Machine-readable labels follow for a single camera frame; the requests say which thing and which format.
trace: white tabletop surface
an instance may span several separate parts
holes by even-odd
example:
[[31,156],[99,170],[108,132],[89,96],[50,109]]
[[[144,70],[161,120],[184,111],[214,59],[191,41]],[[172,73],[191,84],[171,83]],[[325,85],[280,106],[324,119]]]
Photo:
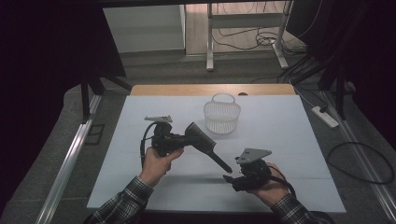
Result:
[[[297,95],[236,96],[242,107],[237,128],[216,135],[205,127],[204,104],[211,96],[128,96],[121,111],[88,207],[97,208],[123,190],[141,171],[139,146],[150,125],[145,116],[170,115],[172,133],[184,134],[195,122],[215,142],[215,152],[241,176],[234,158],[245,147],[272,150],[265,161],[276,163],[294,186],[297,199],[309,210],[343,213],[330,171],[318,146],[301,99]],[[148,132],[152,136],[154,127]],[[172,163],[155,187],[147,209],[202,212],[269,212],[255,196],[235,192],[227,173],[194,147]]]

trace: plaid shirt sleeve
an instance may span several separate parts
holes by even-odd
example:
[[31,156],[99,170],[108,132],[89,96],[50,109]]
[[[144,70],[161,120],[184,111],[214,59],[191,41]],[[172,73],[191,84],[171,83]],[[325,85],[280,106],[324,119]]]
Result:
[[84,223],[135,223],[152,192],[153,188],[136,176],[123,191],[103,204]]
[[315,217],[291,194],[285,196],[277,204],[271,207],[275,215],[281,218],[282,223],[287,224],[330,224],[326,219]]

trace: metal stand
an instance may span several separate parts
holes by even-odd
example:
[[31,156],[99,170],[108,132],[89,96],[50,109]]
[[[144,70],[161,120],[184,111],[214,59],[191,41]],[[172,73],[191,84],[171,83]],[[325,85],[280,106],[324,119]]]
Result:
[[213,29],[220,28],[252,28],[252,27],[279,27],[276,42],[272,45],[280,67],[288,68],[288,63],[281,48],[282,36],[288,22],[292,1],[288,1],[283,13],[261,13],[261,14],[234,14],[234,15],[213,15],[212,4],[207,4],[208,36],[206,51],[206,70],[213,71]]

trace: white power strip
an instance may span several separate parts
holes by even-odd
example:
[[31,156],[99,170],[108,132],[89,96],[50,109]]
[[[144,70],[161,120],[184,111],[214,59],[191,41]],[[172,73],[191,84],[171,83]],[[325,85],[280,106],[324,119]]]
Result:
[[314,114],[316,114],[321,120],[323,120],[323,122],[327,124],[327,126],[329,126],[332,129],[339,125],[338,122],[335,121],[335,119],[333,119],[332,117],[330,117],[330,115],[328,115],[326,112],[323,113],[320,112],[319,106],[315,106],[314,108],[312,108],[312,112],[314,112]]

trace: hand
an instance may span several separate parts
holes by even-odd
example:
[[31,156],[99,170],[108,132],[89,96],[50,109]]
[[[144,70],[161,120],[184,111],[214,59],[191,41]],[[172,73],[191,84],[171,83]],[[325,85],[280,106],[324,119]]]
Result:
[[[273,176],[284,179],[283,176],[277,171],[279,169],[275,164],[267,162],[267,165],[276,168],[275,170],[270,167]],[[289,194],[288,188],[285,185],[274,180],[270,180],[268,183],[262,185],[262,187],[259,189],[250,189],[247,190],[247,192],[256,195],[269,207],[274,206],[282,198]]]
[[171,169],[171,162],[179,158],[183,152],[184,149],[181,148],[165,157],[160,157],[154,148],[149,147],[146,151],[145,163],[139,177],[151,187],[156,186],[161,177]]

